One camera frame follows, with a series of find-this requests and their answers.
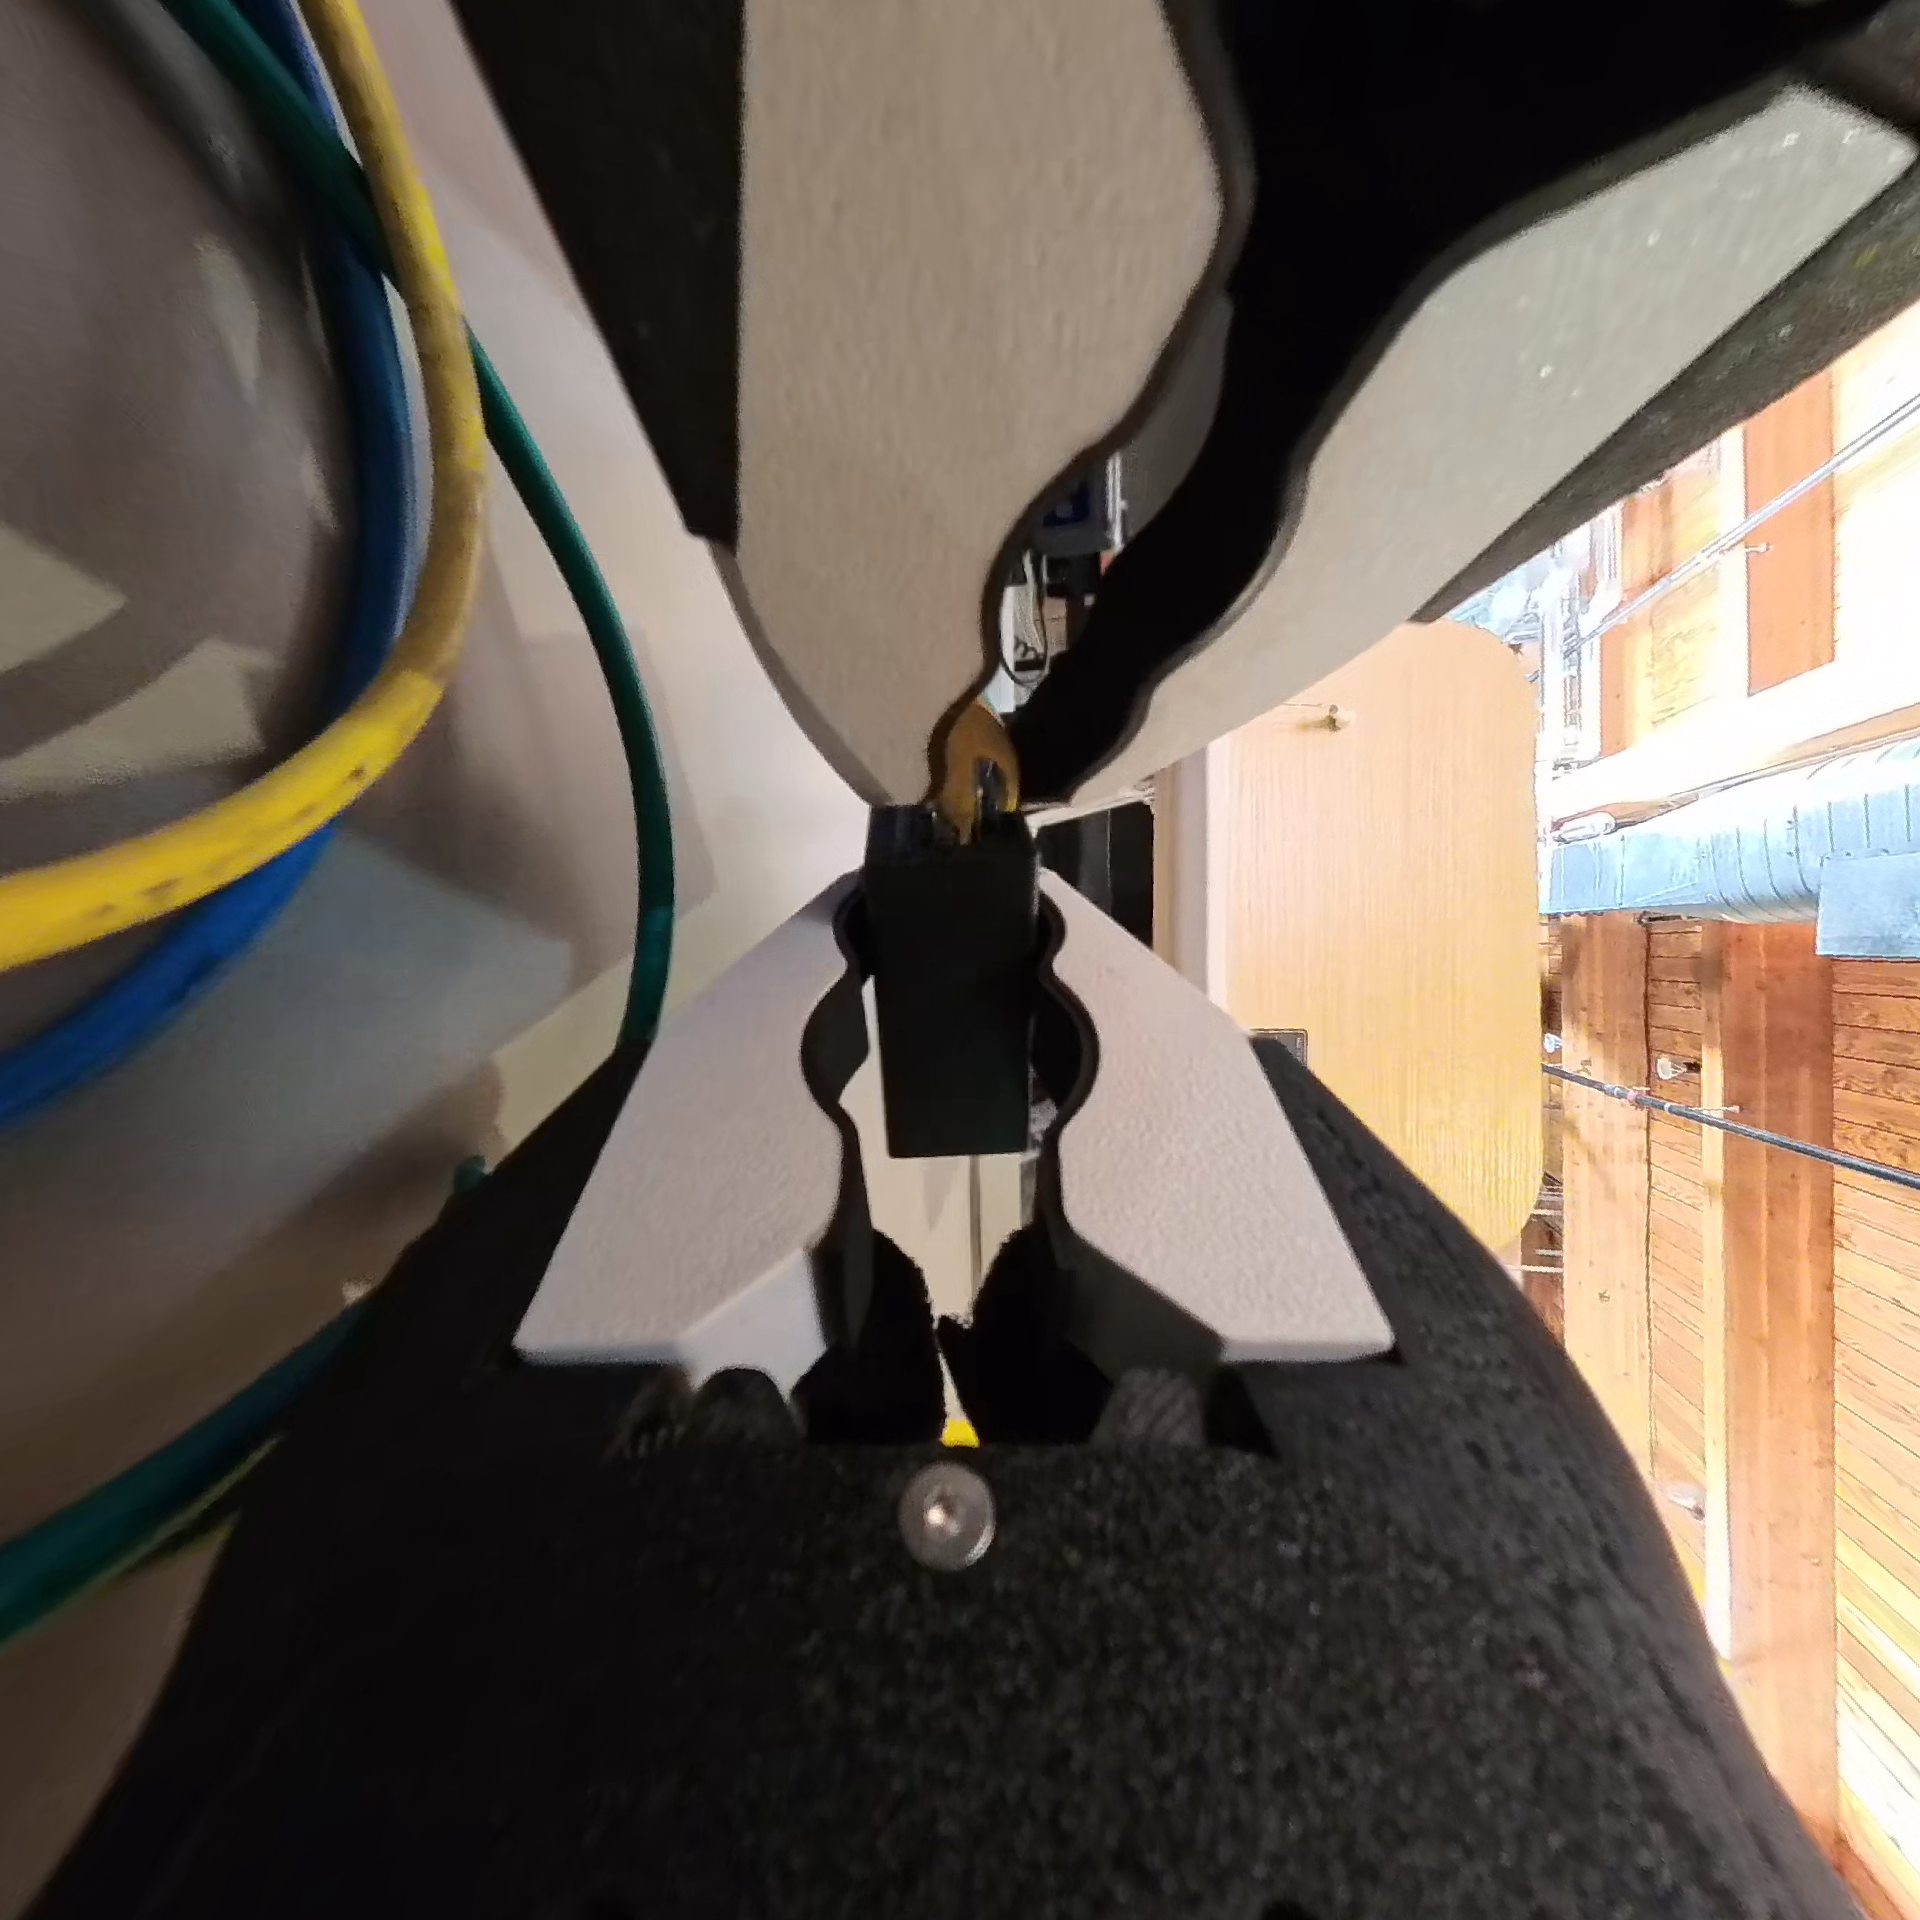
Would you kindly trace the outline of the black network switch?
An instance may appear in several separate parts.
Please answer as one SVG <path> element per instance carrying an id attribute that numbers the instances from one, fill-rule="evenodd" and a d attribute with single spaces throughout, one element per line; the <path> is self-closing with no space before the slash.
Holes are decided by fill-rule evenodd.
<path id="1" fill-rule="evenodd" d="M 928 807 L 879 807 L 861 873 L 890 1151 L 1024 1149 L 1041 860 L 1021 813 L 960 844 Z"/>

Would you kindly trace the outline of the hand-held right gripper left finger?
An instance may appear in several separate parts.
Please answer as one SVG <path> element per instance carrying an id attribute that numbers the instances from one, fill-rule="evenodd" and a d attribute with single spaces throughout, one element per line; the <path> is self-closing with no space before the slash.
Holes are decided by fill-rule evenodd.
<path id="1" fill-rule="evenodd" d="M 843 1092 L 871 1057 L 831 882 L 659 1029 L 515 1335 L 534 1363 L 817 1364 L 873 1308 Z"/>

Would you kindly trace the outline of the silver ventilation duct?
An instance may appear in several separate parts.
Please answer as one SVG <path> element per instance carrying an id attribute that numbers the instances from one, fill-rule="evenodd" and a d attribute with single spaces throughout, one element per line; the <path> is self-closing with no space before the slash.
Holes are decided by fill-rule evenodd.
<path id="1" fill-rule="evenodd" d="M 1811 924 L 1829 958 L 1918 958 L 1918 741 L 1729 783 L 1544 853 L 1549 916 Z"/>

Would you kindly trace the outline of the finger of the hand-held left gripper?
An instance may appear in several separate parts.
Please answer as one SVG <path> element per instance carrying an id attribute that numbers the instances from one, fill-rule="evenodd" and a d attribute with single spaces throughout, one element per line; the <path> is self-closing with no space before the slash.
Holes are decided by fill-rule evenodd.
<path id="1" fill-rule="evenodd" d="M 1197 461 L 1022 719 L 1039 793 L 1158 763 L 1147 691 L 1257 582 L 1215 423 L 1257 225 L 1238 4 L 745 4 L 727 590 L 873 810 L 926 803 L 1046 510 L 1160 417 Z"/>
<path id="2" fill-rule="evenodd" d="M 1021 711 L 1033 799 L 1090 799 L 1435 620 L 1761 414 L 1915 300 L 1915 84 L 1783 83 L 1447 265 L 1318 423 L 1261 574 L 1150 615 L 1142 675 Z"/>

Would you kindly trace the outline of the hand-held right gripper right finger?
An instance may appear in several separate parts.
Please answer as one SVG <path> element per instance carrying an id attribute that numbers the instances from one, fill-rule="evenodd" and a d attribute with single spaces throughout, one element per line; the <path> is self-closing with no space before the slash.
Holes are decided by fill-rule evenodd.
<path id="1" fill-rule="evenodd" d="M 1046 1222 L 1093 1364 L 1344 1363 L 1395 1348 L 1238 1021 L 1055 873 L 1046 982 L 1083 1046 Z"/>

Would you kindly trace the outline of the wooden stand board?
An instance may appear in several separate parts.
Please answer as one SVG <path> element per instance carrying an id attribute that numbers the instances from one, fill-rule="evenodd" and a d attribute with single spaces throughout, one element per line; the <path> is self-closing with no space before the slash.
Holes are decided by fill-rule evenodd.
<path id="1" fill-rule="evenodd" d="M 1538 697 L 1489 630 L 1407 625 L 1216 748 L 1222 987 L 1494 1253 L 1545 1171 Z"/>

